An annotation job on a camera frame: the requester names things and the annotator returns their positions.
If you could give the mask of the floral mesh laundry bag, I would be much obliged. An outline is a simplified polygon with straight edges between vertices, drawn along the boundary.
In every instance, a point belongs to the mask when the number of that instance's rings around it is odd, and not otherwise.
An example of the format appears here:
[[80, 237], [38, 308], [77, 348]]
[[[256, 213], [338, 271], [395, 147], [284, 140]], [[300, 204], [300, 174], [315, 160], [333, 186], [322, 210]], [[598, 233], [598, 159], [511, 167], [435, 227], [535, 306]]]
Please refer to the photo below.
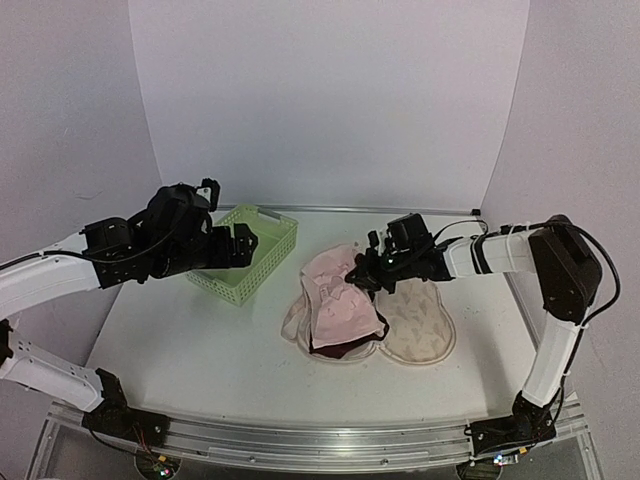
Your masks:
[[365, 293], [390, 329], [383, 341], [369, 347], [362, 355], [332, 360], [309, 353], [310, 308], [303, 287], [301, 296], [284, 318], [281, 336], [306, 355], [329, 363], [355, 363], [380, 351], [401, 364], [430, 365], [450, 354], [456, 341], [455, 327], [434, 283], [405, 280], [399, 283], [394, 294], [385, 290]]

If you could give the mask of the beige bra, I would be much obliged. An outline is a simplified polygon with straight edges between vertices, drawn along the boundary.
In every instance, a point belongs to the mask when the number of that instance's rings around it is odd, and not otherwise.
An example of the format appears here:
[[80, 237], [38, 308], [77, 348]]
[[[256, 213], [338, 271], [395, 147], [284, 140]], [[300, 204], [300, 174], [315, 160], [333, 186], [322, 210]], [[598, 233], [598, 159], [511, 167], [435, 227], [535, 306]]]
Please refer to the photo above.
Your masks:
[[345, 275], [355, 267], [357, 254], [354, 245], [338, 245], [317, 254], [301, 269], [300, 280], [310, 308], [308, 338], [313, 336], [315, 347], [382, 333], [386, 320], [370, 296], [345, 281]]

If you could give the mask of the dark red bra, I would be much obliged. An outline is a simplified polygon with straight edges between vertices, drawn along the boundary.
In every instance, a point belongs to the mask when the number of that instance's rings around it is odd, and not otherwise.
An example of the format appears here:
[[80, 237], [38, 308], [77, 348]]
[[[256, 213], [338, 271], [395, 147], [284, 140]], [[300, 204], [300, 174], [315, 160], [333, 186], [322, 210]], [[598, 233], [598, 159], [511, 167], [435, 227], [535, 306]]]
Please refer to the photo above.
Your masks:
[[389, 329], [389, 324], [384, 322], [381, 334], [374, 332], [356, 340], [324, 347], [315, 347], [313, 344], [314, 338], [309, 335], [308, 350], [311, 355], [332, 360], [351, 359], [354, 356], [362, 355], [369, 347], [374, 347], [377, 343], [383, 341], [388, 335]]

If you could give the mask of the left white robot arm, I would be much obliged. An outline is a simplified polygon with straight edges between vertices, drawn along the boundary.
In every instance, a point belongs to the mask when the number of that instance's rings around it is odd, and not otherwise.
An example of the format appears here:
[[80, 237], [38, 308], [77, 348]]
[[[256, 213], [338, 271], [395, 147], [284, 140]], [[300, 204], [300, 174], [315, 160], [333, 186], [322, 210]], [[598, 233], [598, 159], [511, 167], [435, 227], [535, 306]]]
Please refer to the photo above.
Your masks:
[[114, 437], [134, 428], [117, 376], [70, 363], [22, 338], [10, 318], [67, 295], [195, 270], [250, 266], [258, 238], [245, 223], [217, 226], [220, 186], [160, 188], [147, 206], [125, 219], [86, 225], [53, 245], [1, 266], [1, 377], [43, 392], [83, 412]]

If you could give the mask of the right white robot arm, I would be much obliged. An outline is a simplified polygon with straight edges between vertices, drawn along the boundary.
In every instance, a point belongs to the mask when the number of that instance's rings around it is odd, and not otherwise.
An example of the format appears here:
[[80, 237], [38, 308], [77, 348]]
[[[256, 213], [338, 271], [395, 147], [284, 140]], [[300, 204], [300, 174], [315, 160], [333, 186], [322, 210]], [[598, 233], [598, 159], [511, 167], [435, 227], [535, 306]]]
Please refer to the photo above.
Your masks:
[[392, 294], [399, 282], [410, 279], [450, 282], [504, 273], [536, 276], [545, 326], [520, 392], [529, 404], [503, 423], [504, 435], [514, 443], [524, 443], [540, 430], [543, 417], [536, 407], [548, 406], [561, 392], [586, 328], [621, 293], [608, 252], [564, 215], [444, 238], [430, 232], [421, 215], [410, 214], [388, 223], [383, 236], [372, 231], [368, 238], [368, 248], [357, 255], [345, 277], [365, 292]]

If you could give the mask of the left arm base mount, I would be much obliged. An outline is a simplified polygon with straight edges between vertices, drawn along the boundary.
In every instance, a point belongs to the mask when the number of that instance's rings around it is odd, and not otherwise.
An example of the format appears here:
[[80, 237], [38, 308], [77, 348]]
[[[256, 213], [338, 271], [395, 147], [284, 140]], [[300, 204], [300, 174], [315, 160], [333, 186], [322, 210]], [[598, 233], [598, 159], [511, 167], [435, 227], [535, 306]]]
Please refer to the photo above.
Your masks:
[[101, 368], [96, 374], [101, 382], [100, 402], [83, 414], [82, 426], [109, 437], [162, 447], [169, 430], [169, 417], [131, 407], [116, 375]]

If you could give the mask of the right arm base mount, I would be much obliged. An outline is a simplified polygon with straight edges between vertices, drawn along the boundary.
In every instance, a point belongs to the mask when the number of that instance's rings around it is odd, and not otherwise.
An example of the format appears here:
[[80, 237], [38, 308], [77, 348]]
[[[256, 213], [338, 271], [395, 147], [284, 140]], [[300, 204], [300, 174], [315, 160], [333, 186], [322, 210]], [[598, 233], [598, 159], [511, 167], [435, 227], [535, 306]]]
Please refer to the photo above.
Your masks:
[[473, 456], [480, 458], [552, 440], [556, 430], [549, 405], [539, 407], [518, 395], [510, 415], [471, 422], [464, 434]]

